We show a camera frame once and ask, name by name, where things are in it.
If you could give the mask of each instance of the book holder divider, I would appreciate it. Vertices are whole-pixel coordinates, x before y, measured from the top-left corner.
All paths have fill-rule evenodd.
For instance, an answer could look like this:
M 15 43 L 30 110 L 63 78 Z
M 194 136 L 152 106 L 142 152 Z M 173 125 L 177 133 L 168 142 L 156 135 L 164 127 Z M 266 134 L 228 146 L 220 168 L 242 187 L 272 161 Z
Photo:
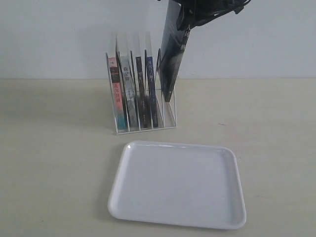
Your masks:
M 133 55 L 132 52 L 130 52 L 131 61 L 133 62 Z M 161 89 L 161 81 L 160 81 L 160 65 L 161 65 L 161 53 L 160 49 L 158 51 L 158 57 L 157 57 L 157 65 L 156 65 L 156 72 L 154 72 L 155 76 L 155 89 L 156 89 L 156 106 L 157 106 L 157 114 L 158 114 L 158 127 L 153 126 L 153 118 L 152 118 L 152 113 L 151 109 L 149 106 L 150 104 L 150 99 L 149 99 L 149 86 L 148 86 L 148 80 L 147 80 L 147 69 L 145 66 L 145 74 L 144 74 L 144 87 L 145 87 L 145 95 L 146 95 L 146 101 L 147 101 L 147 111 L 149 112 L 148 118 L 150 118 L 149 126 L 147 128 L 142 127 L 142 124 L 140 123 L 139 119 L 139 90 L 136 89 L 136 94 L 137 94 L 137 101 L 135 102 L 136 104 L 136 111 L 137 111 L 137 117 L 138 117 L 138 127 L 130 127 L 129 121 L 128 121 L 128 109 L 127 106 L 124 106 L 125 110 L 125 118 L 127 121 L 127 128 L 124 130 L 119 130 L 118 129 L 118 114 L 116 112 L 115 108 L 115 98 L 114 98 L 114 91 L 113 91 L 113 85 L 111 82 L 111 75 L 110 75 L 110 68 L 109 68 L 109 60 L 108 60 L 108 55 L 106 54 L 106 59 L 107 59 L 107 68 L 109 72 L 109 82 L 110 82 L 110 89 L 111 89 L 111 96 L 112 96 L 112 107 L 113 107 L 113 114 L 114 114 L 114 122 L 115 122 L 115 131 L 117 135 L 120 134 L 129 134 L 129 133 L 138 133 L 138 132 L 147 132 L 147 131 L 153 131 L 153 130 L 164 130 L 164 129 L 170 129 L 170 128 L 176 128 L 177 127 L 177 112 L 176 112 L 176 96 L 175 96 L 175 90 L 173 90 L 172 97 L 170 102 L 165 102 L 164 97 L 163 97 L 163 92 Z M 134 70 L 131 69 L 131 75 L 133 78 L 134 83 L 138 83 L 138 80 L 135 76 Z M 124 96 L 124 93 L 122 91 L 122 98 L 124 100 L 124 103 L 126 105 L 126 96 Z

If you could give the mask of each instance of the plastic tray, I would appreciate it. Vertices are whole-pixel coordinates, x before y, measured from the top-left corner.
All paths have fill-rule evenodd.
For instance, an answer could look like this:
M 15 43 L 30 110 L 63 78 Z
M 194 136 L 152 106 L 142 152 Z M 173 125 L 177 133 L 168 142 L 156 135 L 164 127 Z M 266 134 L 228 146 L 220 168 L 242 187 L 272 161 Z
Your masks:
M 123 220 L 213 229 L 246 221 L 236 157 L 215 146 L 127 144 L 108 209 Z

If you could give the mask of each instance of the white wall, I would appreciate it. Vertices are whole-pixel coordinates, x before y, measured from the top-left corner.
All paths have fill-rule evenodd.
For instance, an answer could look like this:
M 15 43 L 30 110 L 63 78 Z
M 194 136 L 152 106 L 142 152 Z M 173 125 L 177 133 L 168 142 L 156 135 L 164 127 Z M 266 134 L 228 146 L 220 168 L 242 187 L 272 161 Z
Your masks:
M 160 46 L 167 0 L 2 0 L 0 78 L 105 78 L 106 39 L 151 30 Z M 193 29 L 182 78 L 316 77 L 316 1 L 253 0 Z

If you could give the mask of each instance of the table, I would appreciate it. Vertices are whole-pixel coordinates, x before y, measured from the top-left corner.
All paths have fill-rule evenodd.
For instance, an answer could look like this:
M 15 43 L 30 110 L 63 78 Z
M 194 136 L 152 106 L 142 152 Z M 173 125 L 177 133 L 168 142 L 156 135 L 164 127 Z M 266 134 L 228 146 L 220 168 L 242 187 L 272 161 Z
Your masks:
M 178 128 L 114 135 L 107 80 L 0 80 L 1 237 L 314 237 L 316 80 L 179 79 Z M 239 230 L 116 220 L 107 201 L 133 140 L 234 151 Z

